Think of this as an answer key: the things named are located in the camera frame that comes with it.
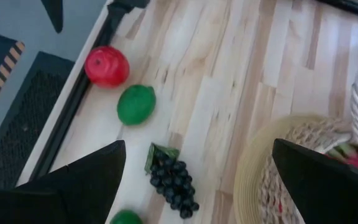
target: wooden floor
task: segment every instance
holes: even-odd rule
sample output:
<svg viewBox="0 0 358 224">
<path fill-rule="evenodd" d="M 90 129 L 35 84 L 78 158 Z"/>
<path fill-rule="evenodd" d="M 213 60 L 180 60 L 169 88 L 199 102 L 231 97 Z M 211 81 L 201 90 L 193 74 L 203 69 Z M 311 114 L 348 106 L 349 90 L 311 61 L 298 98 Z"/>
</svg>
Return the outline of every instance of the wooden floor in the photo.
<svg viewBox="0 0 358 224">
<path fill-rule="evenodd" d="M 114 90 L 89 88 L 53 166 L 124 139 L 109 219 L 129 208 L 149 224 L 236 223 L 236 162 L 256 130 L 290 113 L 349 118 L 358 16 L 316 1 L 151 0 L 123 20 L 112 45 L 127 56 L 130 78 Z M 124 127 L 116 104 L 134 83 L 154 87 L 157 107 L 146 123 Z M 192 219 L 149 184 L 151 142 L 181 149 L 201 205 Z"/>
</svg>

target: red apple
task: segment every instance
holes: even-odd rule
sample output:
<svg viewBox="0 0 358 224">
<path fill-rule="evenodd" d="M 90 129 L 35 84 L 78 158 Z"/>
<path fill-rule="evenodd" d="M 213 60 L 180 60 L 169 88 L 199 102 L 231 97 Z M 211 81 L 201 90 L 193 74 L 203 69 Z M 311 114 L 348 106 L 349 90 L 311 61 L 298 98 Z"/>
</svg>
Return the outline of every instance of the red apple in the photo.
<svg viewBox="0 0 358 224">
<path fill-rule="evenodd" d="M 85 60 L 85 72 L 100 87 L 116 87 L 129 75 L 129 63 L 117 49 L 102 46 L 93 49 Z"/>
</svg>

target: grape cluster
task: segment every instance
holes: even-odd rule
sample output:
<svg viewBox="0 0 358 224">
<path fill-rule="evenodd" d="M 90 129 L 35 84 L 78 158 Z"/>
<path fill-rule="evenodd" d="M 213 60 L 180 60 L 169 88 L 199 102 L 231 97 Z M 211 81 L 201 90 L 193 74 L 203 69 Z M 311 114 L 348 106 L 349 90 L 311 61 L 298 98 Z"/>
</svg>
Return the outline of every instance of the grape cluster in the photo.
<svg viewBox="0 0 358 224">
<path fill-rule="evenodd" d="M 181 218 L 190 218 L 199 209 L 194 201 L 196 190 L 191 186 L 193 180 L 186 170 L 186 163 L 169 158 L 164 152 L 156 150 L 150 168 L 150 183 L 162 194 L 171 205 L 179 210 Z"/>
</svg>

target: green fruit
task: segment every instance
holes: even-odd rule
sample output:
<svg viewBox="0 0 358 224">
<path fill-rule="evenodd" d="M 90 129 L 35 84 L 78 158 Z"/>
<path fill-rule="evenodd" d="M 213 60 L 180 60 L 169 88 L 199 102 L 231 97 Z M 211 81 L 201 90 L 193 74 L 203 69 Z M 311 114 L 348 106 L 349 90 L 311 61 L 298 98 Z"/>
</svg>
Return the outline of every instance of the green fruit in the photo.
<svg viewBox="0 0 358 224">
<path fill-rule="evenodd" d="M 118 118 L 125 125 L 137 125 L 145 121 L 155 108 L 153 87 L 132 85 L 119 98 Z"/>
<path fill-rule="evenodd" d="M 136 213 L 130 210 L 122 210 L 112 218 L 110 224 L 142 224 L 142 220 Z"/>
</svg>

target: woven basket rim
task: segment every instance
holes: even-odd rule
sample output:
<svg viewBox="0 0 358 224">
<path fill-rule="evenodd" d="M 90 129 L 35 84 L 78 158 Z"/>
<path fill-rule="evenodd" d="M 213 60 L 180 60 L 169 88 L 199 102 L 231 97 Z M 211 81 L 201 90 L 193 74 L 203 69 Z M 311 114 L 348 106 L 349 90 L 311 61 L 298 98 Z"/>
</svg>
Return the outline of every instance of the woven basket rim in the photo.
<svg viewBox="0 0 358 224">
<path fill-rule="evenodd" d="M 258 190 L 266 158 L 272 151 L 274 139 L 283 138 L 290 128 L 324 119 L 327 118 L 313 114 L 280 118 L 261 128 L 243 148 L 237 163 L 233 193 L 234 213 L 238 224 L 262 223 Z"/>
</svg>

